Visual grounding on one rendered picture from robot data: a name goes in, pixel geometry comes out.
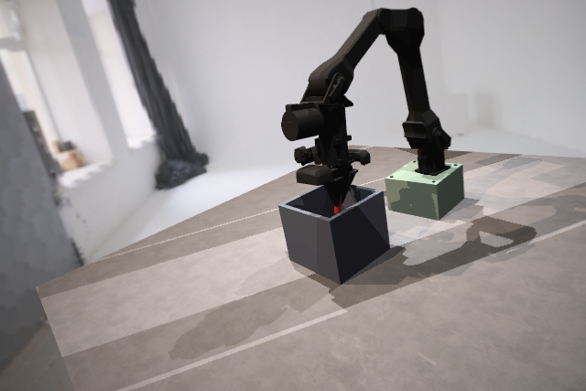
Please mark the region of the red peg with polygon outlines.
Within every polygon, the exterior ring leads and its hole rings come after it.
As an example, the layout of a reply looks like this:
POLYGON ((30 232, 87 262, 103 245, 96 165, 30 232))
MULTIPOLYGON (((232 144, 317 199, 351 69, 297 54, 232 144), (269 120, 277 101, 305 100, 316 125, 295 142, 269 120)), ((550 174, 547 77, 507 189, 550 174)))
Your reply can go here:
POLYGON ((339 206, 334 206, 334 213, 341 212, 341 208, 342 208, 342 195, 341 195, 339 206))

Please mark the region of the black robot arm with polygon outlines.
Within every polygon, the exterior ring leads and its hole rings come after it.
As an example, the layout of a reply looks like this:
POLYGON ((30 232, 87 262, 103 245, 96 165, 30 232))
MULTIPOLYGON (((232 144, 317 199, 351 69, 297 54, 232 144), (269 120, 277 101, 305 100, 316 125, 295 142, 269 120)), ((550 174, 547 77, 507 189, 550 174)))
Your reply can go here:
POLYGON ((366 12, 337 53, 310 74, 300 103, 286 104, 281 122, 286 139, 295 141, 347 131, 345 107, 353 106, 353 102, 345 94, 353 81, 354 69, 383 34, 398 56, 409 111, 402 124, 404 137, 412 149, 418 149, 415 172, 437 176, 450 169, 445 165, 444 150, 449 149, 451 137, 442 129, 429 104, 420 52, 425 36, 423 22, 415 7, 366 12))

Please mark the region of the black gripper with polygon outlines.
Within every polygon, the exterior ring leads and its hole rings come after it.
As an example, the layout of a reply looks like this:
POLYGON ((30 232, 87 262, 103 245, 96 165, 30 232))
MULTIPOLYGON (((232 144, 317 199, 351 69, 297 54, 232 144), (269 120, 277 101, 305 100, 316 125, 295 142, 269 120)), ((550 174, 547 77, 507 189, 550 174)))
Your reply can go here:
POLYGON ((347 131, 338 134, 319 134, 315 144, 320 144, 319 165, 307 165, 296 172, 297 183, 321 186, 328 192, 333 206, 339 206, 341 195, 342 204, 353 182, 358 169, 353 168, 353 162, 362 165, 371 162, 367 150, 348 149, 348 141, 352 136, 347 131))

